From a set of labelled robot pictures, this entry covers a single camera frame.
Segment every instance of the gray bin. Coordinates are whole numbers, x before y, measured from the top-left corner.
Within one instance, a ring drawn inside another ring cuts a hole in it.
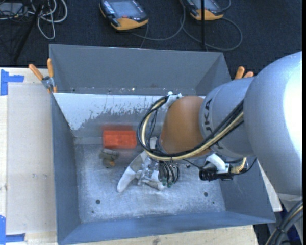
[[[59,244],[275,222],[257,163],[231,181],[211,182],[183,166],[171,188],[134,181],[118,193],[141,146],[118,150],[112,168],[99,158],[104,129],[136,130],[151,103],[169,91],[204,97],[229,82],[222,53],[51,44],[49,56],[58,87],[51,105]]]

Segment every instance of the screen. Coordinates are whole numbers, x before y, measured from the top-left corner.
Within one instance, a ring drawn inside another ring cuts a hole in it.
[[[138,15],[138,10],[132,1],[110,1],[110,6],[118,15]]]
[[[200,8],[200,0],[192,0],[197,8]],[[204,6],[210,10],[220,10],[211,0],[204,0]]]

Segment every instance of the orange foam block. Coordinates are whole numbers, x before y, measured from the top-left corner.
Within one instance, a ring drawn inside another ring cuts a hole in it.
[[[136,145],[136,131],[103,131],[103,148],[134,149]]]

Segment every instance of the wooden table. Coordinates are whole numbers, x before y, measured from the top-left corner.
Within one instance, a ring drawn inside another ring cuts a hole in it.
[[[57,244],[49,94],[28,68],[0,68],[0,78],[1,69],[10,76],[24,76],[22,83],[8,83],[8,95],[0,96],[0,215],[7,220],[6,234],[26,233],[25,241],[20,244]],[[47,69],[40,71],[48,76]],[[16,142],[25,145],[12,150]],[[272,198],[276,203],[277,197],[272,195]],[[253,226],[241,226],[95,244],[257,245],[258,242]]]

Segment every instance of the metal pole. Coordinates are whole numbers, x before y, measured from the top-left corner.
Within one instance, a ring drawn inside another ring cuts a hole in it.
[[[202,32],[202,49],[206,50],[205,47],[205,6],[204,0],[200,0],[200,9],[201,9],[201,32]]]
[[[22,49],[23,49],[23,47],[24,47],[24,45],[25,45],[25,43],[26,43],[26,41],[27,41],[27,39],[28,39],[28,37],[30,35],[31,30],[32,30],[32,28],[33,28],[37,18],[39,17],[39,14],[40,14],[40,12],[42,10],[42,6],[43,5],[44,5],[44,0],[39,0],[38,7],[36,9],[36,12],[34,13],[34,19],[33,19],[33,21],[31,21],[30,25],[28,26],[26,34],[22,37],[22,39],[21,39],[21,41],[20,41],[20,43],[18,45],[18,48],[16,50],[17,52],[16,52],[16,55],[15,55],[15,57],[13,59],[13,62],[14,62],[15,65],[17,64],[17,60],[19,58],[19,55],[20,55],[20,53],[21,53],[21,51],[22,51]]]

